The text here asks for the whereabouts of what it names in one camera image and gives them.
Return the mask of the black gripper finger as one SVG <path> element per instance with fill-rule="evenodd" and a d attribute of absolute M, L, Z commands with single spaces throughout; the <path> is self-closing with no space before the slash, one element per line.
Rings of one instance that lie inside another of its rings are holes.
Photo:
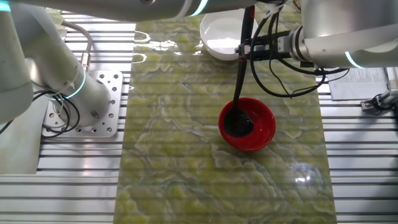
<path fill-rule="evenodd" d="M 253 50 L 251 50 L 250 45 L 239 45 L 238 46 L 238 58 L 249 60 L 252 58 L 253 60 L 263 60 L 265 57 L 265 46 L 264 45 L 255 45 Z"/>
<path fill-rule="evenodd" d="M 254 41 L 254 46 L 255 46 L 255 47 L 257 47 L 257 46 L 265 46 L 265 36 L 264 36 L 264 35 L 262 35 L 262 36 L 256 36 L 256 37 L 253 36 L 253 37 L 250 38 L 250 39 L 246 39 L 246 40 L 244 41 L 244 45 L 250 47 L 252 41 Z"/>

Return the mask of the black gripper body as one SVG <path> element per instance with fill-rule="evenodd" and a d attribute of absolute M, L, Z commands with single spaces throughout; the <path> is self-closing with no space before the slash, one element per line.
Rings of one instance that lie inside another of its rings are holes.
<path fill-rule="evenodd" d="M 271 33 L 264 36 L 264 60 L 274 60 L 278 58 L 292 58 L 292 37 L 291 30 Z"/>

